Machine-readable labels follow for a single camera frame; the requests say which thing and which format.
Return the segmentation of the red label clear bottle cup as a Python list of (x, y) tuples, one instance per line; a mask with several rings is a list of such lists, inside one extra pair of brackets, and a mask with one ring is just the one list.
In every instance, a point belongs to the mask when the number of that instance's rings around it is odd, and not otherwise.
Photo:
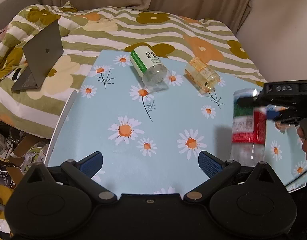
[(241, 98), (253, 98), (257, 89), (237, 90), (234, 95), (232, 147), (230, 159), (242, 166), (255, 166), (265, 160), (266, 109), (264, 107), (240, 106)]

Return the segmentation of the yellow orange bottle cup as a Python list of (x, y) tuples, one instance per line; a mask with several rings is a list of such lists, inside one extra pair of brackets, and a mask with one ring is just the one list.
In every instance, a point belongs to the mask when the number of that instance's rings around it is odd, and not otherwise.
[(220, 82), (220, 76), (199, 57), (191, 59), (184, 71), (200, 89), (201, 94), (211, 92)]

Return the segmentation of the green label clear bottle cup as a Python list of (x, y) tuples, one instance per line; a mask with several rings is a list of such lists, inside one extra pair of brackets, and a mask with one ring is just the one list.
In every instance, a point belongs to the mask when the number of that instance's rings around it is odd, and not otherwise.
[(146, 88), (154, 93), (168, 89), (165, 79), (169, 70), (150, 47), (136, 47), (130, 53), (130, 60)]

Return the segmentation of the daisy print blue tablecloth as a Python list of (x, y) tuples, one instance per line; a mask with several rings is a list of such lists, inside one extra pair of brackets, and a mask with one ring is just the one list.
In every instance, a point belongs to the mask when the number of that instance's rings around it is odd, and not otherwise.
[(198, 154), (229, 158), (233, 94), (259, 86), (221, 74), (215, 92), (201, 95), (185, 77), (185, 63), (163, 63), (171, 78), (157, 93), (143, 88), (132, 66), (115, 69), (110, 85), (88, 76), (66, 109), (48, 165), (99, 151), (103, 166), (93, 179), (117, 195), (184, 194), (206, 181)]

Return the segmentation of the grey laptop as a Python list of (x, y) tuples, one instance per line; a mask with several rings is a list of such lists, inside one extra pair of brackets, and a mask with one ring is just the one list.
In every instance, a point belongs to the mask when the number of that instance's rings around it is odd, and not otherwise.
[(23, 46), (28, 66), (11, 90), (40, 88), (63, 52), (58, 20), (54, 20)]

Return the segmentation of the striped floral duvet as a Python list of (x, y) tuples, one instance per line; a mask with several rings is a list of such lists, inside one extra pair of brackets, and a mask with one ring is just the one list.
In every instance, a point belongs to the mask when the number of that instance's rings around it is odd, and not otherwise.
[[(11, 90), (28, 63), (23, 46), (58, 21), (63, 55), (41, 88)], [(260, 74), (232, 31), (222, 22), (128, 8), (77, 10), (71, 3), (30, 5), (8, 23), (0, 42), (0, 120), (42, 138), (50, 138), (62, 109), (86, 77), (113, 83), (113, 71), (131, 64), (129, 53), (149, 46), (156, 55), (187, 62), (199, 57), (214, 70), (261, 85)]]

